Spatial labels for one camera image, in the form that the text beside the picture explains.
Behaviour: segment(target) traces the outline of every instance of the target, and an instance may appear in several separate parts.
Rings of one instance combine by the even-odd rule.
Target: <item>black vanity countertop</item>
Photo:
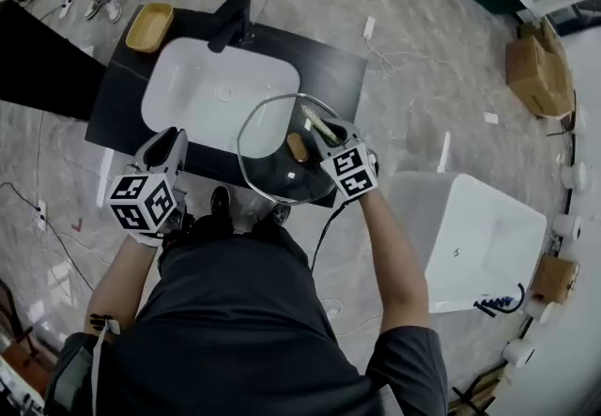
[[[142,118],[142,100],[161,50],[142,54],[127,47],[126,38],[140,6],[131,17],[109,62],[97,96],[85,140],[134,155],[155,132]],[[217,30],[213,14],[183,8],[175,17],[162,43],[174,39],[209,39]],[[328,45],[261,24],[253,25],[251,43],[244,50],[290,63],[300,75],[299,92],[328,104],[341,118],[354,121],[367,61]],[[225,183],[247,187],[236,154],[190,143],[185,171]],[[288,193],[277,193],[290,197]],[[331,208],[335,191],[317,202]]]

